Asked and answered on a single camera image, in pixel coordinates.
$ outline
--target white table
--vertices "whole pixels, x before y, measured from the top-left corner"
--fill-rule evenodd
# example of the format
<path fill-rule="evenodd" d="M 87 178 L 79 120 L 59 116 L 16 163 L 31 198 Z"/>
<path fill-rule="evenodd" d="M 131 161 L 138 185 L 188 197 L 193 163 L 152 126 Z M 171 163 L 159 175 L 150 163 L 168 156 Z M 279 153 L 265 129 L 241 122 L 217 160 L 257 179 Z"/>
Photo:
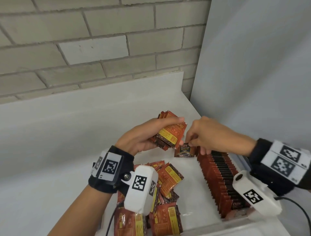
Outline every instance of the white table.
<path fill-rule="evenodd" d="M 133 126 L 171 110 L 189 128 L 200 116 L 181 92 L 182 78 L 183 72 L 168 73 L 1 105 L 0 235 L 46 235 L 86 186 L 100 152 Z M 195 159 L 154 149 L 134 162 L 157 160 L 170 161 L 185 177 L 175 187 L 185 235 L 287 234 L 276 218 L 223 223 Z M 105 227 L 115 205 L 116 196 Z"/>

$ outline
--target wrist-mounted device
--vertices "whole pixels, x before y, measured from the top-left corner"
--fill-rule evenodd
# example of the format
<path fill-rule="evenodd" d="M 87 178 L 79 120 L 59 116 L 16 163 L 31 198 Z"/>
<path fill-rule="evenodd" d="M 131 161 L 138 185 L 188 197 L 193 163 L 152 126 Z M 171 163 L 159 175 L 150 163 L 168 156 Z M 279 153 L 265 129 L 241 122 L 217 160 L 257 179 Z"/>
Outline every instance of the wrist-mounted device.
<path fill-rule="evenodd" d="M 250 175 L 282 196 L 294 187 L 311 189 L 311 153 L 275 140 L 259 139 L 249 156 Z"/>
<path fill-rule="evenodd" d="M 124 196 L 124 208 L 139 214 L 148 215 L 152 208 L 158 173 L 151 166 L 138 166 L 134 171 L 134 157 L 111 146 L 103 151 L 93 163 L 89 185 L 101 192 Z"/>

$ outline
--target cable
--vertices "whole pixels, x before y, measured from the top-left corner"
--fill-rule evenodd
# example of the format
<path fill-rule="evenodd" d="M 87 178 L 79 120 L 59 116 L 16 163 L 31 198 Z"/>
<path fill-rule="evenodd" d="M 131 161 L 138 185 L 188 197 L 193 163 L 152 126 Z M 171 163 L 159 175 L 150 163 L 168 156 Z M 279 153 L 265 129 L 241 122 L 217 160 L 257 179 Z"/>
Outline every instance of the cable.
<path fill-rule="evenodd" d="M 300 206 L 297 202 L 295 202 L 294 200 L 291 200 L 290 198 L 287 198 L 287 197 L 275 197 L 274 198 L 275 200 L 281 200 L 281 199 L 284 199 L 284 200 L 288 200 L 294 204 L 296 204 L 302 211 L 303 213 L 305 214 L 306 218 L 307 218 L 307 221 L 308 221 L 308 225 L 309 225 L 309 231 L 310 231 L 310 235 L 311 235 L 311 221 L 310 221 L 310 218 L 307 214 L 307 212 L 302 208 L 302 206 Z"/>
<path fill-rule="evenodd" d="M 116 213 L 116 210 L 117 210 L 118 207 L 121 206 L 123 203 L 124 203 L 124 200 L 123 200 L 122 202 L 119 202 L 119 203 L 117 204 L 116 208 L 114 209 L 114 212 L 112 213 L 112 216 L 111 216 L 110 221 L 109 221 L 109 224 L 108 224 L 106 236 L 108 236 L 109 229 L 110 229 L 110 226 L 111 226 L 111 222 L 112 222 L 112 219 L 113 219 L 113 217 L 114 217 L 114 214 Z"/>

